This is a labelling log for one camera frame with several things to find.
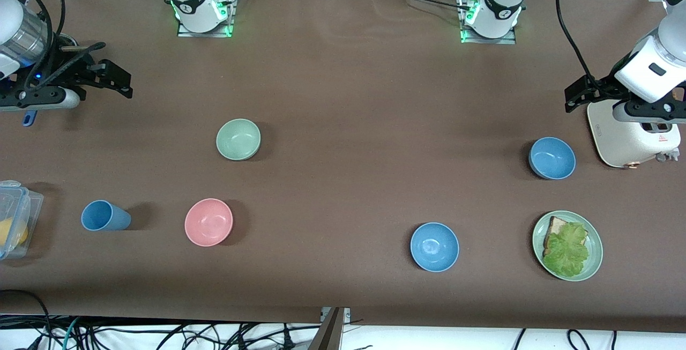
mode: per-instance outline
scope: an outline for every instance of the metal mounting plate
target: metal mounting plate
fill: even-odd
[[[478,35],[474,29],[465,24],[466,16],[474,13],[478,6],[475,6],[477,0],[456,0],[458,5],[465,5],[470,10],[458,10],[458,17],[460,18],[460,40],[462,43],[487,43],[487,44],[515,44],[515,29],[510,28],[509,32],[502,38],[485,38]]]
[[[331,308],[322,308],[322,312],[319,314],[320,323],[324,323],[324,319],[326,319],[326,316],[329,315],[329,311],[331,311]],[[350,323],[350,309],[343,309],[343,314],[345,314],[345,320],[343,320],[343,323]]]

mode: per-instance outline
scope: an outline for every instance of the blue bowl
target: blue bowl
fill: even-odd
[[[561,180],[574,172],[576,157],[574,151],[563,140],[543,137],[531,147],[529,165],[543,178]]]
[[[460,254],[460,243],[453,231],[441,223],[420,225],[409,242],[412,259],[430,272],[453,267]]]

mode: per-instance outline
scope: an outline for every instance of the clear plastic lid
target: clear plastic lid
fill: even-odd
[[[41,204],[42,195],[19,182],[0,182],[0,260],[25,255]]]

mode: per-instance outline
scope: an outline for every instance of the blue cup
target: blue cup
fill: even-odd
[[[123,230],[131,224],[131,215],[109,201],[98,199],[86,205],[81,224],[87,230]]]

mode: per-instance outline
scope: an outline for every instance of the plate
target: plate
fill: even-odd
[[[555,272],[546,267],[543,263],[543,250],[546,249],[544,243],[546,241],[546,234],[550,226],[550,218],[552,216],[557,216],[564,221],[571,223],[581,223],[584,225],[584,229],[588,231],[588,237],[586,238],[586,248],[588,248],[588,259],[584,260],[584,269],[581,270],[580,274],[574,275],[573,277],[565,277],[558,275]],[[595,273],[600,269],[600,264],[602,264],[602,242],[600,241],[600,235],[598,231],[595,230],[593,225],[580,215],[570,211],[552,211],[543,215],[541,219],[534,226],[534,233],[532,236],[532,243],[534,245],[534,255],[539,263],[543,266],[547,272],[550,272],[554,276],[563,279],[565,281],[585,281],[586,279],[595,275]]]

